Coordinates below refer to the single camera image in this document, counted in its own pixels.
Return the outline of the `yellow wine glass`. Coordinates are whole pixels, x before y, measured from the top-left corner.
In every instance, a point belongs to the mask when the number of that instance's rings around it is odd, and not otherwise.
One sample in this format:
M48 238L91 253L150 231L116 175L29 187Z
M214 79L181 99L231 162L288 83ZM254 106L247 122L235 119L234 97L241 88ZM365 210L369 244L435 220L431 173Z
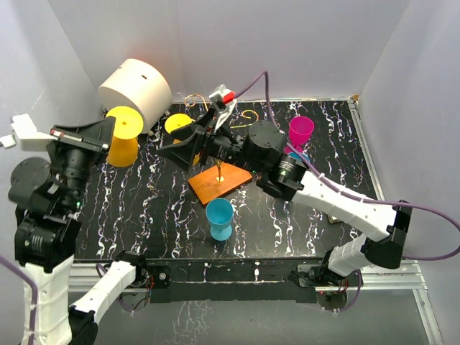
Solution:
M165 121L165 131L171 134L173 130L179 129L193 123L194 120L187 114L177 113L170 115Z
M114 167L133 165L138 155L137 137L144 126L141 114L128 106L117 106L112 108L106 117L115 118L107 163Z

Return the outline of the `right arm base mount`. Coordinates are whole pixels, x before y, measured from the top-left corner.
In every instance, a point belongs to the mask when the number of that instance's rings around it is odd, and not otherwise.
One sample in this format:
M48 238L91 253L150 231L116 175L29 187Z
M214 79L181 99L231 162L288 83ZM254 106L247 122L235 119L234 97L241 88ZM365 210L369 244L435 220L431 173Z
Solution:
M343 277L319 264L299 264L290 271L287 279L302 288L331 288L333 293L344 293L351 287L361 288L363 285L357 272Z

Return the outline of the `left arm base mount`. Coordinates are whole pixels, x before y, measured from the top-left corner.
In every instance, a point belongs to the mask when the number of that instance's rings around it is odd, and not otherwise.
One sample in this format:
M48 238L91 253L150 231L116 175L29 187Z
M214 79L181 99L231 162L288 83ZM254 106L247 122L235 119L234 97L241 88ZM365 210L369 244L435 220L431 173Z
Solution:
M164 267L148 267L143 254L122 251L109 264L96 264L99 281L94 285L107 294L119 295L127 288L163 288L169 285L170 272Z

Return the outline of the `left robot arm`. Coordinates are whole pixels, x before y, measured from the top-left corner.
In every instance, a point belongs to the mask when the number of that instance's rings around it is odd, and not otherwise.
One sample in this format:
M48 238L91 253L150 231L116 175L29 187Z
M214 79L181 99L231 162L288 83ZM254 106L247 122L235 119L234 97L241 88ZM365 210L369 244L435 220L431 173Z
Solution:
M12 171L9 200L16 205L13 262L5 266L24 281L23 344L92 344L105 312L130 285L148 278L145 256L123 251L79 300L68 300L70 269L91 169L109 153L116 120L54 126L39 132L28 114L11 120L4 147L19 145L32 156Z

